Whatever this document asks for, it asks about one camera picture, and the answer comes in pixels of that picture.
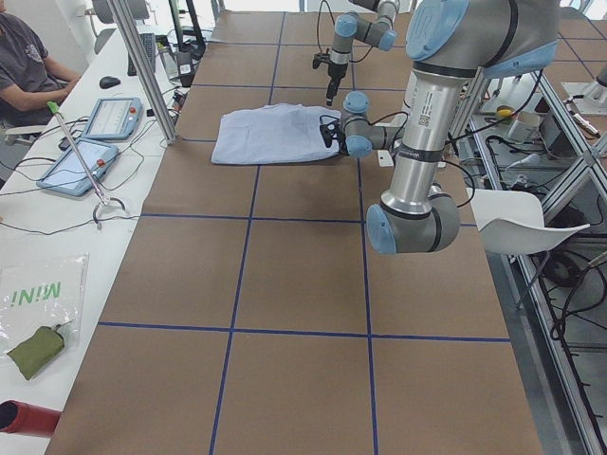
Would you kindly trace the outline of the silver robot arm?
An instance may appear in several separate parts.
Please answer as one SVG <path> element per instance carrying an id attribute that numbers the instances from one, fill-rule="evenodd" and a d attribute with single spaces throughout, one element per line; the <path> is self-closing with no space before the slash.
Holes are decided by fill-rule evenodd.
<path id="1" fill-rule="evenodd" d="M 391 50 L 397 33 L 394 22 L 400 11 L 400 2 L 393 0 L 351 1 L 351 4 L 374 11 L 374 22 L 361 18 L 355 11 L 340 15 L 334 24 L 334 38 L 330 48 L 314 56 L 313 68 L 327 65 L 329 83 L 326 90 L 326 105 L 331 106 L 337 96 L 341 80 L 346 76 L 352 58 L 354 41 L 383 51 Z"/>
<path id="2" fill-rule="evenodd" d="M 367 210 L 375 251 L 434 252 L 452 243 L 460 227 L 458 208 L 433 181 L 461 89 L 477 72 L 495 79 L 548 66 L 557 51 L 559 21 L 556 1 L 425 1 L 406 36 L 414 87 L 403 127 L 370 132 L 362 126 L 367 97 L 346 96 L 341 124 L 350 155 L 363 157 L 400 141 L 391 186 Z"/>

